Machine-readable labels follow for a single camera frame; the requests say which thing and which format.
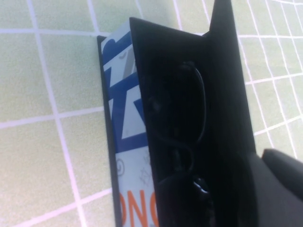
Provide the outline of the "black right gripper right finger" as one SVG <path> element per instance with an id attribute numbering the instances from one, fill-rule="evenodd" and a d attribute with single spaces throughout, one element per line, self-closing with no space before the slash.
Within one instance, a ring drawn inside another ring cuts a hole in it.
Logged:
<path id="1" fill-rule="evenodd" d="M 265 149 L 263 162 L 279 182 L 297 198 L 303 200 L 303 164 L 276 149 Z"/>

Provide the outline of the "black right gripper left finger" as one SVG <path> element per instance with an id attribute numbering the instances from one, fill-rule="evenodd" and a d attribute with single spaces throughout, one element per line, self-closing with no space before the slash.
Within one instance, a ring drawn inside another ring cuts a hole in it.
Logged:
<path id="1" fill-rule="evenodd" d="M 287 189 L 256 154 L 249 155 L 258 227 L 301 227 L 303 201 Z"/>

